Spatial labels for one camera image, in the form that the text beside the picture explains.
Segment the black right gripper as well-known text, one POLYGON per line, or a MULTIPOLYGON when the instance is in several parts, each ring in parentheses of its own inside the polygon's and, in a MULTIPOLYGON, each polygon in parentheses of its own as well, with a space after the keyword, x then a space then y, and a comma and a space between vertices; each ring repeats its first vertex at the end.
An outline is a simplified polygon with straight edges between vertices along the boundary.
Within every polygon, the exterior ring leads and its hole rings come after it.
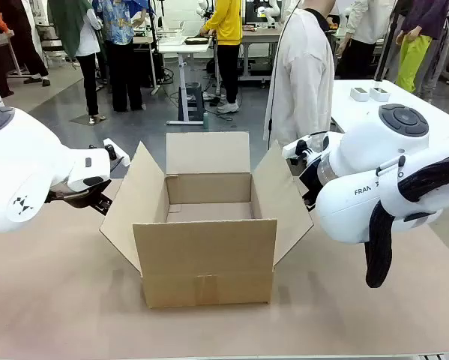
POLYGON ((316 206, 316 199, 322 189, 322 183, 318 177, 320 160, 314 160, 299 176, 299 180, 307 189, 302 196, 308 211, 312 211, 316 206))

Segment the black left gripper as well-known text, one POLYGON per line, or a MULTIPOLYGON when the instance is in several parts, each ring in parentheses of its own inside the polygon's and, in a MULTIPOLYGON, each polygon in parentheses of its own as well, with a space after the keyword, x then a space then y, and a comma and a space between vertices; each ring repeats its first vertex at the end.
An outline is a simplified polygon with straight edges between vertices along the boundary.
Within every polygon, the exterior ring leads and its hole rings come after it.
POLYGON ((91 207, 100 214, 106 215, 112 205, 112 200, 103 192, 110 184, 111 180, 107 180, 78 193, 49 191, 46 203, 63 201, 76 209, 91 207))

